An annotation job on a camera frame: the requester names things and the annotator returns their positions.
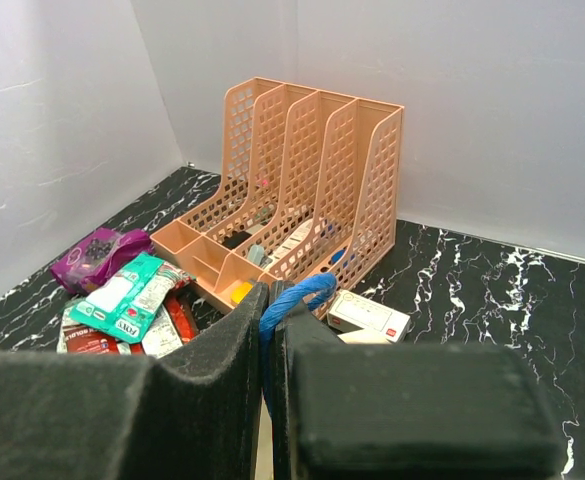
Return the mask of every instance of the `blue loop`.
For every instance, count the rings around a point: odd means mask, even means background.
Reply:
[[[276,326],[305,296],[312,293],[317,294],[308,303],[308,309],[314,311],[323,305],[334,294],[335,290],[336,277],[334,274],[321,273],[314,275],[285,290],[261,317],[261,321],[259,322],[259,350],[261,352],[261,366],[263,371],[263,396],[265,397],[265,403],[270,415],[272,414],[272,399],[270,393],[268,353],[270,341],[274,336]]]

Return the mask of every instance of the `black marble surface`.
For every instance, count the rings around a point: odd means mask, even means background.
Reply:
[[[217,185],[216,175],[182,168],[104,226],[152,232]],[[396,246],[356,291],[409,313],[408,342],[493,342],[519,351],[565,435],[565,476],[585,479],[585,265],[403,221],[397,228]],[[0,350],[54,350],[67,299],[47,266],[3,295]],[[200,327],[221,317],[192,301]]]

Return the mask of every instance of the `purple plastic package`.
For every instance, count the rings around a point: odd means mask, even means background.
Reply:
[[[153,252],[150,236],[143,230],[118,233],[99,228],[52,265],[50,272],[68,292],[90,293],[141,252]]]

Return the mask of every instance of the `peach plastic organizer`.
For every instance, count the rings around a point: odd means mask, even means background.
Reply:
[[[231,88],[221,185],[152,235],[158,255],[196,275],[224,313],[246,281],[333,272],[353,287],[394,245],[403,110],[263,78]],[[302,224],[305,236],[279,248]],[[222,245],[243,230],[252,235],[238,247]],[[253,245],[275,260],[249,262]]]

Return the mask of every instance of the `white wall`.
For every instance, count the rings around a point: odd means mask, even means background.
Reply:
[[[296,1],[131,1],[184,159],[219,172],[228,88],[294,80]]]
[[[298,0],[298,79],[406,105],[399,216],[585,257],[585,2]]]
[[[128,0],[0,0],[0,295],[179,165]]]

